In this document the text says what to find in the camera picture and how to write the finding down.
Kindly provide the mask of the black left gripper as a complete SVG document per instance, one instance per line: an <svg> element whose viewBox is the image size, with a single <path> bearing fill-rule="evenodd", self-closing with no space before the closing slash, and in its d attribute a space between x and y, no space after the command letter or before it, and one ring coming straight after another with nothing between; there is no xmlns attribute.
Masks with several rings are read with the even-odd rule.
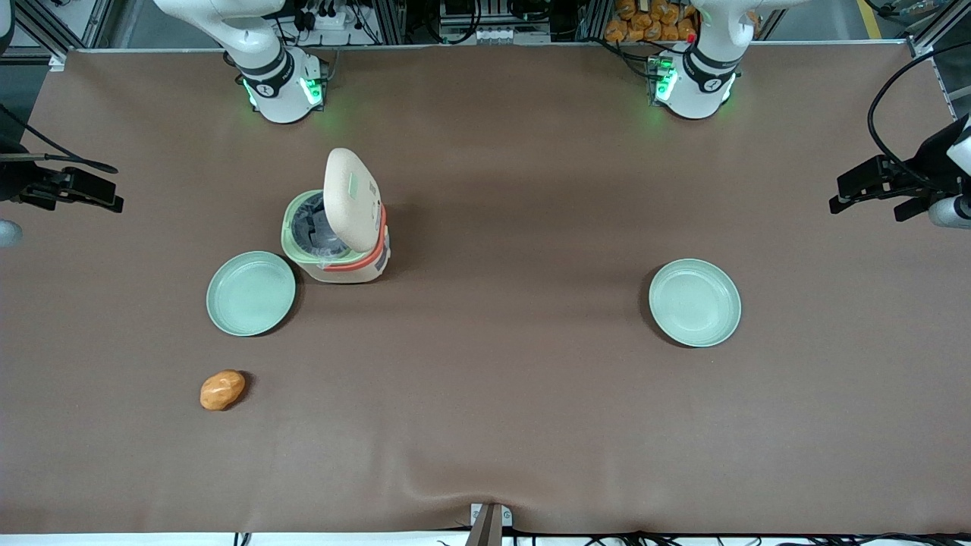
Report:
<svg viewBox="0 0 971 546"><path fill-rule="evenodd" d="M895 197L911 198L895 206L895 221L908 221L916 215L925 214L929 210L932 194L923 179L931 177L932 165L916 155L901 163L912 174L906 173L889 156L875 155L839 175L836 179L837 194L829 200L830 214L842 213L859 202Z"/></svg>

